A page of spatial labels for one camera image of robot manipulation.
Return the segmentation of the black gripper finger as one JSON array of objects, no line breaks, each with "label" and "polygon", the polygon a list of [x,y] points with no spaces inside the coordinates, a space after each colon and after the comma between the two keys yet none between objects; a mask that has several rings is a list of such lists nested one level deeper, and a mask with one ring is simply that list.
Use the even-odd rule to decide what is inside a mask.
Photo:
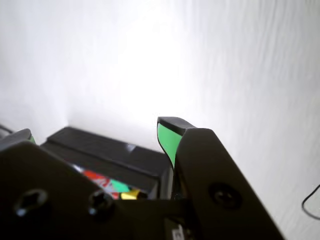
[{"label": "black gripper finger", "polygon": [[283,235],[217,135],[179,117],[157,119],[174,193],[191,203],[201,240],[281,240]]},{"label": "black gripper finger", "polygon": [[0,141],[3,240],[123,240],[112,197],[24,129]]}]

